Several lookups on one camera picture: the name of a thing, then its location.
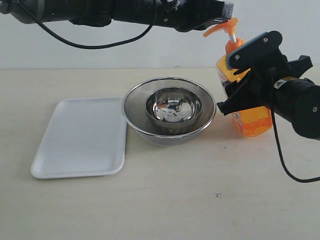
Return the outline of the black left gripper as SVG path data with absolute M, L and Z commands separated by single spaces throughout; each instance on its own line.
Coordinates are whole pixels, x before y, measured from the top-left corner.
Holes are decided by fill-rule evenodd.
M 111 11 L 115 21 L 172 28 L 178 32 L 205 31 L 223 24 L 220 0 L 116 0 Z

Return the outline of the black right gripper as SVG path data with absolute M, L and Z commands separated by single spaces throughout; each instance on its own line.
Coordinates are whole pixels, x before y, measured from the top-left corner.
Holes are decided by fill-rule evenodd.
M 218 102 L 217 107 L 224 116 L 261 106 L 294 109 L 298 99 L 307 100 L 313 94 L 313 82 L 302 77 L 312 67 L 308 55 L 288 60 L 278 48 L 248 69 L 234 69 L 236 73 L 248 73 L 239 83 L 224 82 L 227 100 Z

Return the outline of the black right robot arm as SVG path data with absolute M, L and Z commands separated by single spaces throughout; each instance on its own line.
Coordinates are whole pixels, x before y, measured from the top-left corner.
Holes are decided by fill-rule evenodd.
M 279 49 L 236 50 L 226 62 L 237 73 L 248 72 L 240 82 L 226 85 L 227 100 L 217 104 L 223 115 L 267 107 L 290 122 L 298 135 L 320 138 L 320 87 L 302 77 L 313 67 L 308 55 L 288 60 Z

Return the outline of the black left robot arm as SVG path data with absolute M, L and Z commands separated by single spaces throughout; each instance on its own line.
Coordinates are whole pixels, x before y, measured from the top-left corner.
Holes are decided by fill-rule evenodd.
M 69 21 L 103 28 L 112 21 L 203 31 L 232 18 L 234 4 L 222 0 L 2 0 L 0 12 L 24 24 Z

